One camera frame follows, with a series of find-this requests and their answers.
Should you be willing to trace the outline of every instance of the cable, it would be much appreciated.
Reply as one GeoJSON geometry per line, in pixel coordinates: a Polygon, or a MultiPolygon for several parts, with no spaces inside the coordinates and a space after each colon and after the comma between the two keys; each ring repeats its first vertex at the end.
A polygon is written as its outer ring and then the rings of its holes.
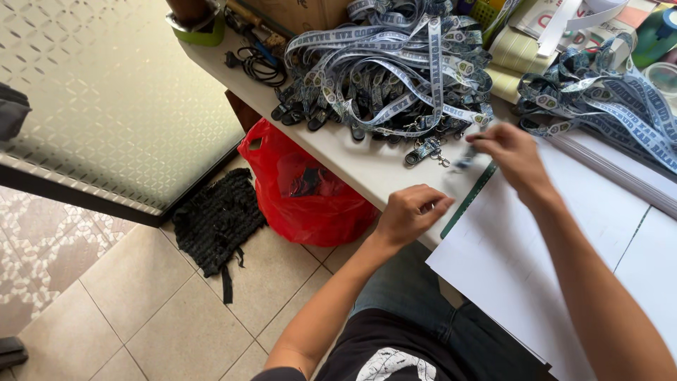
{"type": "Polygon", "coordinates": [[[278,87],[283,85],[287,80],[287,72],[284,70],[282,60],[278,61],[277,66],[273,65],[265,59],[260,50],[253,46],[245,46],[238,49],[238,57],[244,73],[255,81],[270,87],[278,87]],[[250,55],[243,57],[241,52],[244,51],[249,52],[250,55]]]}

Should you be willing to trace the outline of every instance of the frosted glass door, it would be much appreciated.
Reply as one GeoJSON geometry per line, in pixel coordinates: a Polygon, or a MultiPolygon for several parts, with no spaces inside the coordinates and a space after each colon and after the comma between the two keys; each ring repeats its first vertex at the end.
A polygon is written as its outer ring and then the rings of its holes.
{"type": "Polygon", "coordinates": [[[163,0],[0,0],[0,82],[28,96],[0,164],[159,215],[244,136],[163,0]]]}

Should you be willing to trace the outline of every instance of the person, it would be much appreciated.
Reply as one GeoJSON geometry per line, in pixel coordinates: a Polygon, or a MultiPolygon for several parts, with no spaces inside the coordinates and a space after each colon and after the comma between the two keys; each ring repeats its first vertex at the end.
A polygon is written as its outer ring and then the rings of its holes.
{"type": "MultiPolygon", "coordinates": [[[[531,210],[598,380],[677,380],[668,348],[578,228],[526,132],[501,123],[467,140],[531,210]]],[[[376,230],[299,311],[253,381],[544,380],[548,369],[473,303],[439,293],[417,242],[454,199],[427,185],[390,195],[376,230]]]]}

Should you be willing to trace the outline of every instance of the red plastic bag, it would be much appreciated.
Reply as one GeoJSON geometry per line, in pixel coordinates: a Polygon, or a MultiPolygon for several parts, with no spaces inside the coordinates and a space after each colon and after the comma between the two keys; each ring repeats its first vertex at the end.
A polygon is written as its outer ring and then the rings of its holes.
{"type": "Polygon", "coordinates": [[[352,242],[378,215],[369,201],[263,118],[238,151],[256,174],[259,209],[291,242],[324,247],[352,242]]]}

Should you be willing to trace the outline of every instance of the clear plastic lid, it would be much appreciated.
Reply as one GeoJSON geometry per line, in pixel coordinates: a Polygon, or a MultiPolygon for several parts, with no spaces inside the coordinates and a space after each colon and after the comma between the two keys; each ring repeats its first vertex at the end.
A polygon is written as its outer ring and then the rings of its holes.
{"type": "Polygon", "coordinates": [[[677,65],[656,62],[644,69],[644,76],[658,87],[665,98],[677,98],[677,65]]]}

